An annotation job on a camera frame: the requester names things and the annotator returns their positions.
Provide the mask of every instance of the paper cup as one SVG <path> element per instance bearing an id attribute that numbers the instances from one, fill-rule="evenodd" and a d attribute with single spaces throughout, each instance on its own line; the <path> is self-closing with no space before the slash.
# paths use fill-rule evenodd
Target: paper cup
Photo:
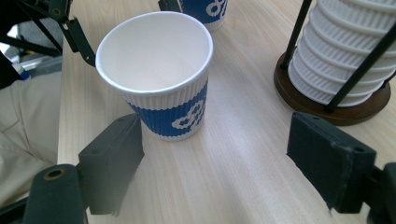
<path id="1" fill-rule="evenodd" d="M 195 18 L 152 12 L 123 22 L 101 42 L 96 68 L 166 141 L 202 126 L 213 42 Z"/>
<path id="2" fill-rule="evenodd" d="M 228 0 L 178 0 L 181 11 L 214 31 L 224 23 Z"/>

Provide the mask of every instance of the cup rim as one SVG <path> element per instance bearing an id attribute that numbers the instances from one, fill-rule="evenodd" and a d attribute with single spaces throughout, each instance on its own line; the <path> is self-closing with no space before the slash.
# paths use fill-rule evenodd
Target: cup rim
<path id="1" fill-rule="evenodd" d="M 156 96 L 156 95 L 164 95 L 167 94 L 169 92 L 173 92 L 173 91 L 177 91 L 179 90 L 181 87 L 189 85 L 190 83 L 192 83 L 194 80 L 199 78 L 199 75 L 202 74 L 206 68 L 210 65 L 210 61 L 213 57 L 213 39 L 211 34 L 209 33 L 209 31 L 207 30 L 207 28 L 198 20 L 196 20 L 194 17 L 189 16 L 187 14 L 183 14 L 183 13 L 179 13 L 179 12 L 173 12 L 173 11 L 155 11 L 155 12 L 148 12 L 145 14 L 141 14 L 135 17 L 132 17 L 131 19 L 128 19 L 126 21 L 123 21 L 122 23 L 120 23 L 119 25 L 117 25 L 116 27 L 114 27 L 110 32 L 108 32 L 106 34 L 106 36 L 103 38 L 103 40 L 100 42 L 98 50 L 96 55 L 100 55 L 102 53 L 103 50 L 103 45 L 106 42 L 106 40 L 113 34 L 116 32 L 116 30 L 123 26 L 124 24 L 131 22 L 131 21 L 135 21 L 141 18 L 145 18 L 145 17 L 149 17 L 152 15 L 156 15 L 156 14 L 163 14 L 163 15 L 167 15 L 167 14 L 172 14 L 172 15 L 177 15 L 179 17 L 183 17 L 185 19 L 188 19 L 190 21 L 194 21 L 199 27 L 201 27 L 202 31 L 205 33 L 205 36 L 208 40 L 208 53 L 205 59 L 205 62 L 203 63 L 203 66 L 201 66 L 193 75 L 191 75 L 189 78 L 183 80 L 182 82 L 177 83 L 176 85 L 170 86 L 170 87 L 166 87 L 166 88 L 162 88 L 162 89 L 158 89 L 158 90 L 150 90 L 150 91 L 141 91 L 141 90 L 133 90 L 133 89 L 129 89 L 126 88 L 124 86 L 121 86 L 120 84 L 116 83 L 115 81 L 113 81 L 111 78 L 109 78 L 106 75 L 106 72 L 104 70 L 104 68 L 102 67 L 102 63 L 100 60 L 100 57 L 96 57 L 95 59 L 95 63 L 96 63 L 96 70 L 98 71 L 99 75 L 111 86 L 115 87 L 116 89 L 120 90 L 120 91 L 125 91 L 127 93 L 133 94 L 133 95 L 145 95 L 145 96 Z"/>

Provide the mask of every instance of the stack of paper cups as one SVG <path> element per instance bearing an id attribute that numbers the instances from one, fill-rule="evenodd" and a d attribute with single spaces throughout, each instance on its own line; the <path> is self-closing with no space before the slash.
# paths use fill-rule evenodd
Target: stack of paper cups
<path id="1" fill-rule="evenodd" d="M 328 104 L 396 22 L 396 0 L 318 0 L 290 63 L 293 86 Z M 396 43 L 339 106 L 359 105 L 396 70 Z"/>

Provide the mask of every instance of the black metal rod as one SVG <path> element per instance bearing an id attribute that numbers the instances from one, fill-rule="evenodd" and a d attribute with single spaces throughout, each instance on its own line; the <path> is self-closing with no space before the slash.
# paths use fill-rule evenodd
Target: black metal rod
<path id="1" fill-rule="evenodd" d="M 382 84 L 381 88 L 385 88 L 387 84 L 396 76 L 396 71 L 393 73 L 393 75 L 388 78 L 387 80 L 384 81 L 384 84 Z"/>
<path id="2" fill-rule="evenodd" d="M 35 25 L 43 32 L 43 34 L 47 37 L 47 39 L 55 46 L 55 48 L 59 51 L 59 54 L 62 55 L 62 47 L 61 45 L 56 41 L 56 39 L 52 36 L 49 30 L 43 25 L 43 23 L 34 16 L 32 13 L 31 9 L 29 7 L 26 7 L 24 3 L 21 3 L 19 1 L 15 1 L 17 5 L 21 8 L 21 10 L 35 23 Z"/>
<path id="3" fill-rule="evenodd" d="M 33 44 L 27 41 L 23 41 L 23 40 L 19 40 L 19 39 L 15 39 L 9 36 L 2 36 L 0 35 L 0 42 L 8 44 L 10 46 L 14 46 L 20 49 L 28 49 L 37 53 L 41 53 L 41 54 L 45 54 L 45 55 L 49 55 L 51 57 L 57 57 L 62 55 L 61 53 L 59 53 L 59 51 L 57 49 L 50 49 L 50 48 L 46 48 L 37 44 Z"/>
<path id="4" fill-rule="evenodd" d="M 339 92 L 335 94 L 328 105 L 324 106 L 324 111 L 332 113 L 340 102 L 347 96 L 347 94 L 355 87 L 361 78 L 370 70 L 370 68 L 378 61 L 378 59 L 387 51 L 396 39 L 396 23 L 388 33 L 379 41 L 378 45 L 367 56 L 367 58 L 356 69 L 352 76 L 347 80 Z"/>
<path id="5" fill-rule="evenodd" d="M 297 17 L 297 21 L 294 25 L 293 32 L 291 33 L 288 48 L 286 49 L 285 57 L 280 65 L 281 69 L 287 69 L 291 60 L 292 53 L 294 51 L 295 45 L 297 43 L 298 36 L 303 28 L 306 14 L 308 13 L 309 7 L 311 6 L 312 0 L 304 0 L 301 5 L 300 12 Z"/>

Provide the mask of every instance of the wooden table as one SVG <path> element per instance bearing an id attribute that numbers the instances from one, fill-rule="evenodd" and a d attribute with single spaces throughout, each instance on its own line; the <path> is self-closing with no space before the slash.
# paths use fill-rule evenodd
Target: wooden table
<path id="1" fill-rule="evenodd" d="M 329 212 L 286 155 L 293 110 L 273 73 L 286 50 L 302 0 L 230 0 L 225 23 L 212 32 L 205 123 L 194 137 L 169 143 L 143 125 L 146 153 L 118 217 L 90 223 L 365 223 L 360 214 Z M 157 0 L 77 0 L 78 17 L 96 51 L 102 38 L 133 16 L 158 11 Z M 117 91 L 78 53 L 64 48 L 59 163 L 78 153 L 114 119 L 132 113 Z M 343 127 L 396 161 L 396 97 L 373 119 Z"/>

